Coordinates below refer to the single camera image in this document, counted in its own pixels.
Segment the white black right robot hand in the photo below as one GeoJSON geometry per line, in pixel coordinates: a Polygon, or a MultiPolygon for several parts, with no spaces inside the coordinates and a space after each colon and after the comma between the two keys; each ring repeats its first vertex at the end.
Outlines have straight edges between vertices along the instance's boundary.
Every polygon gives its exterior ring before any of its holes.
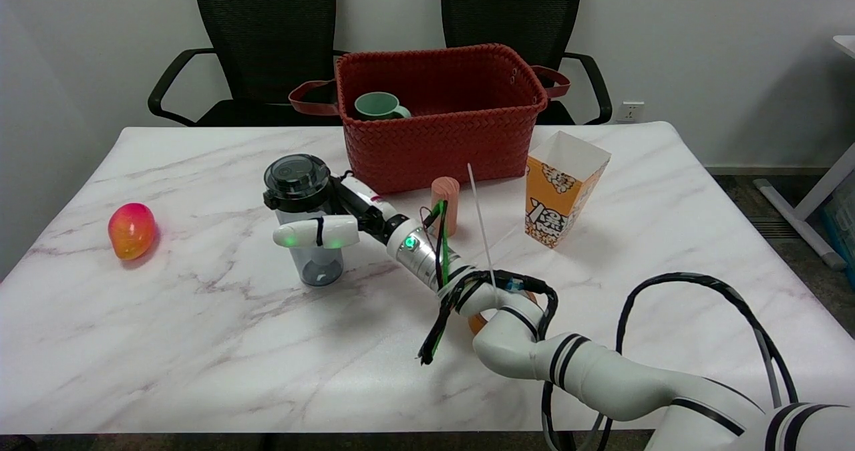
{"type": "Polygon", "coordinates": [[[275,244],[337,249],[357,244],[361,233],[387,244],[397,228],[409,220],[352,173],[334,174],[325,192],[329,210],[318,217],[280,225],[273,234],[275,244]]]}

